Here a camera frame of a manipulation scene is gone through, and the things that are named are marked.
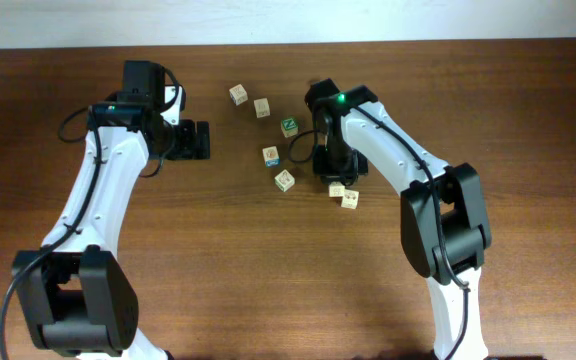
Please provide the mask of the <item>wooden block red side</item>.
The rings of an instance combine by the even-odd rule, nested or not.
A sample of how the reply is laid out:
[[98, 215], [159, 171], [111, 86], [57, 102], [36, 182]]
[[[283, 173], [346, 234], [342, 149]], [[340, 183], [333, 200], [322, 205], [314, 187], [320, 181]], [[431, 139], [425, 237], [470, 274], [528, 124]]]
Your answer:
[[341, 182], [331, 182], [328, 185], [328, 193], [331, 198], [343, 197], [345, 193], [345, 185]]

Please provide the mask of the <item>wooden car picture block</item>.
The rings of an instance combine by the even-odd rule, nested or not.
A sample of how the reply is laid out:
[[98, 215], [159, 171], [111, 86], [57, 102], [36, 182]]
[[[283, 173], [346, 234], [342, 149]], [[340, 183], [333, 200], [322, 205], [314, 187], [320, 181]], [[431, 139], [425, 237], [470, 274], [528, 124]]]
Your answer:
[[358, 206], [359, 192], [345, 189], [342, 197], [341, 207], [347, 209], [356, 209]]

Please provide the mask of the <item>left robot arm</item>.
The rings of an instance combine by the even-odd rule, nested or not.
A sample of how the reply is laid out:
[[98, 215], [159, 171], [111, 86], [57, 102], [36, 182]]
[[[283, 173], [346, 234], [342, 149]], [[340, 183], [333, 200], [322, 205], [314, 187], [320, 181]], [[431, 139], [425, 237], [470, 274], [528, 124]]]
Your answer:
[[207, 122], [184, 120], [186, 92], [168, 68], [127, 60], [120, 90], [81, 109], [85, 154], [59, 220], [36, 250], [18, 252], [0, 308], [19, 300], [34, 346], [64, 358], [161, 359], [171, 353], [139, 329], [139, 302], [118, 262], [119, 235], [136, 181], [151, 160], [207, 160]]

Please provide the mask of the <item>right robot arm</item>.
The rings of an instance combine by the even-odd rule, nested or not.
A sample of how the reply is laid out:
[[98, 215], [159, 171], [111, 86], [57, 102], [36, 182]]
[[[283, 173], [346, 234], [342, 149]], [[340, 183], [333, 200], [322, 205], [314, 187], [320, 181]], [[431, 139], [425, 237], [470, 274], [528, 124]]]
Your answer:
[[492, 242], [480, 177], [469, 164], [432, 155], [387, 113], [366, 86], [310, 86], [305, 103], [315, 134], [313, 172], [325, 184], [354, 184], [374, 166], [400, 198], [404, 254], [425, 279], [438, 359], [485, 359], [479, 310], [484, 252]]

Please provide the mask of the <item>wooden block green side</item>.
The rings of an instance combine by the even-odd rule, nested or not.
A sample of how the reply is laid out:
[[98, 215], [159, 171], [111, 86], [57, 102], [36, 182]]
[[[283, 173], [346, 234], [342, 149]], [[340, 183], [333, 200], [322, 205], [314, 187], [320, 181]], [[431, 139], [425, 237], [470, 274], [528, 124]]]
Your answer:
[[282, 191], [286, 192], [295, 184], [295, 178], [289, 173], [288, 170], [282, 170], [274, 178], [275, 184]]

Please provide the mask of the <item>green letter Z block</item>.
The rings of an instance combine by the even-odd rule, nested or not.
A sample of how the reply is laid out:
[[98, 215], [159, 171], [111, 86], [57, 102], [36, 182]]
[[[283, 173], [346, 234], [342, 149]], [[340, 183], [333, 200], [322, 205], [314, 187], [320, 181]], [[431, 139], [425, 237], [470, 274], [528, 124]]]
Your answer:
[[281, 121], [281, 131], [285, 138], [296, 136], [299, 133], [297, 120], [294, 117], [288, 117]]

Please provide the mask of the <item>wooden block far left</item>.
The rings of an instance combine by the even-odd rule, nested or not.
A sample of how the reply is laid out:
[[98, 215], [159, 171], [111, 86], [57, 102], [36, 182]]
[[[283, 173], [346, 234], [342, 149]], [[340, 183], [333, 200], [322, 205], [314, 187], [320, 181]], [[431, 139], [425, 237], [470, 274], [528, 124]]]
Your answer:
[[248, 100], [248, 94], [242, 84], [237, 84], [229, 89], [231, 100], [239, 106]]

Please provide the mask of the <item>wooden block blue side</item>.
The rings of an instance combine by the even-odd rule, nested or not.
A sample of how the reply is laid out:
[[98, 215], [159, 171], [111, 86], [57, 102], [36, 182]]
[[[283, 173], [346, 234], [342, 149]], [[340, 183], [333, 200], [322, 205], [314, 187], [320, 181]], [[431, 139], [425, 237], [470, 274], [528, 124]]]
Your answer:
[[262, 155], [266, 167], [274, 167], [280, 164], [279, 152], [276, 146], [263, 148]]

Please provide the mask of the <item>plain wooden picture block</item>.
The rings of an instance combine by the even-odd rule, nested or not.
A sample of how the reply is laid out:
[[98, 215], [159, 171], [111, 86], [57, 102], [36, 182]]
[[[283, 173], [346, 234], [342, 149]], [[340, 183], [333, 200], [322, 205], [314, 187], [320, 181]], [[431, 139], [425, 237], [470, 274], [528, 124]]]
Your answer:
[[270, 115], [270, 107], [267, 98], [255, 99], [253, 104], [257, 118], [264, 118]]

